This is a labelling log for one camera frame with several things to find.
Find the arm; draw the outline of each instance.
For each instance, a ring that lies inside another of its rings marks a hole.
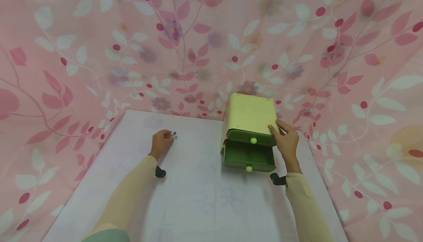
[[[298,239],[300,242],[332,242],[333,238],[328,223],[301,171],[296,156],[300,137],[289,124],[281,120],[277,120],[276,124],[286,131],[283,133],[283,131],[277,131],[273,126],[269,126],[288,172],[286,195],[292,206]]]

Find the pink fabric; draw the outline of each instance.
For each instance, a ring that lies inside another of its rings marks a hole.
[[[422,4],[0,0],[0,241],[42,240],[125,109],[236,91],[305,133],[350,241],[423,239]]]

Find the purple flower print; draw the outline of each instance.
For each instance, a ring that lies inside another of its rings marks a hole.
[[[166,98],[154,98],[151,102],[153,102],[153,107],[158,110],[166,111],[170,108],[170,102],[166,100]]]

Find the hand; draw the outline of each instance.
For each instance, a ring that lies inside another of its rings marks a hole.
[[[172,146],[173,137],[172,132],[169,130],[161,130],[153,134],[153,144],[149,156],[153,156],[159,160],[160,156],[166,153]]]

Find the right hand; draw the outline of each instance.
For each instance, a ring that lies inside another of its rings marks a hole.
[[[278,129],[274,128],[273,125],[269,125],[269,130],[275,138],[276,146],[281,152],[282,158],[285,162],[295,161],[297,159],[298,140],[300,139],[297,131],[282,120],[276,120],[276,124],[278,125]]]

